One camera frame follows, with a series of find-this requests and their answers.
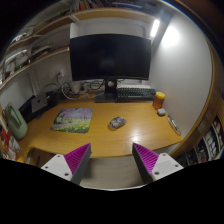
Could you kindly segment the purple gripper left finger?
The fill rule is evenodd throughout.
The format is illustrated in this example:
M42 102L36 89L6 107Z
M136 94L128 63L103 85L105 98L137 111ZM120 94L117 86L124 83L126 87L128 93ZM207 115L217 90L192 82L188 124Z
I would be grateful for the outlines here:
M90 155L91 144L88 143L66 155L56 154L42 166L42 169L79 185L87 167Z

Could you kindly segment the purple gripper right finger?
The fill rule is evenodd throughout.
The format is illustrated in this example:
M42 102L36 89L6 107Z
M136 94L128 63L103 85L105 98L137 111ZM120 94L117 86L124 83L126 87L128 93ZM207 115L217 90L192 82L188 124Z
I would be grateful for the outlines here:
M137 143L132 145L132 154L144 184L149 184L183 168L167 153L157 154Z

